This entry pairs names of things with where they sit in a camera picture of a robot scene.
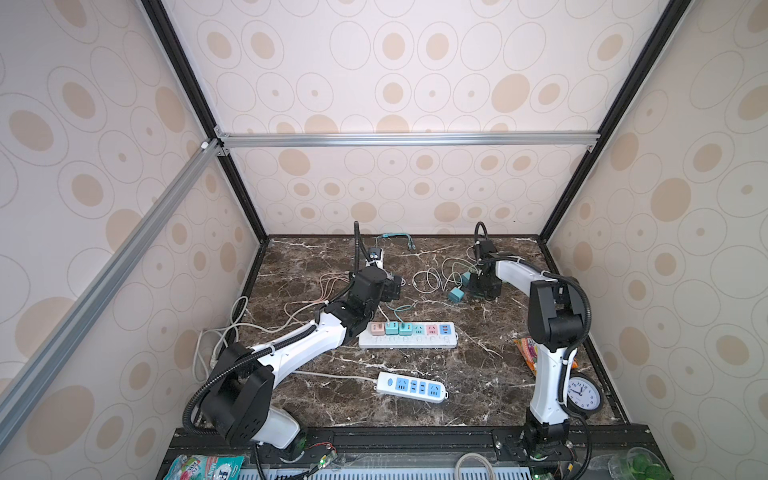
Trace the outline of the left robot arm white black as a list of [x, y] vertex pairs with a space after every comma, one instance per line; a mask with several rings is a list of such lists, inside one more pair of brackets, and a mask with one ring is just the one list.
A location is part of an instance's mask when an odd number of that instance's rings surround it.
[[353, 231], [354, 261], [347, 286], [323, 301], [303, 327], [261, 346], [227, 347], [185, 406], [185, 431], [219, 436], [231, 447], [261, 442], [286, 450], [296, 444], [301, 426], [271, 405], [274, 388], [321, 354], [351, 343], [366, 330], [381, 302], [400, 298], [402, 279], [370, 257], [358, 222]]

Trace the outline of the long white colourful power strip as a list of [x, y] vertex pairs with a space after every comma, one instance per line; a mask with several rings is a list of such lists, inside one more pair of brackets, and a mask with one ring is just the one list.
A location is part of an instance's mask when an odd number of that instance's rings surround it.
[[371, 322], [358, 336], [363, 349], [453, 349], [458, 335], [452, 322]]

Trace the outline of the teal charger plug front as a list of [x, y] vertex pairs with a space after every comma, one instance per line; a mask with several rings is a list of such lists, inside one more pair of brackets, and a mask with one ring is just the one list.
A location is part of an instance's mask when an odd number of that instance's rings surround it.
[[399, 322], [386, 322], [385, 323], [385, 334], [387, 336], [396, 336], [400, 334], [400, 323]]

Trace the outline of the short white blue power strip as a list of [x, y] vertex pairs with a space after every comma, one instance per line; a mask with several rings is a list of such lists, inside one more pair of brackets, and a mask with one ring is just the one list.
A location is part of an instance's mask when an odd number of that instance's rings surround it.
[[445, 386], [439, 381], [380, 372], [376, 380], [378, 393], [429, 403], [442, 403], [448, 398]]

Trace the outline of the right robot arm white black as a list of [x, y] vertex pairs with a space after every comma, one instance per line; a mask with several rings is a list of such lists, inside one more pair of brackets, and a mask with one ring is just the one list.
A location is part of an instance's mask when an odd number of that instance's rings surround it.
[[544, 438], [563, 438], [575, 416], [567, 406], [567, 382], [592, 323], [589, 299], [572, 277], [540, 270], [520, 256], [496, 249], [486, 225], [473, 234], [476, 265], [466, 290], [494, 300], [509, 284], [528, 297], [527, 328], [537, 348], [536, 383], [526, 413], [526, 428]]

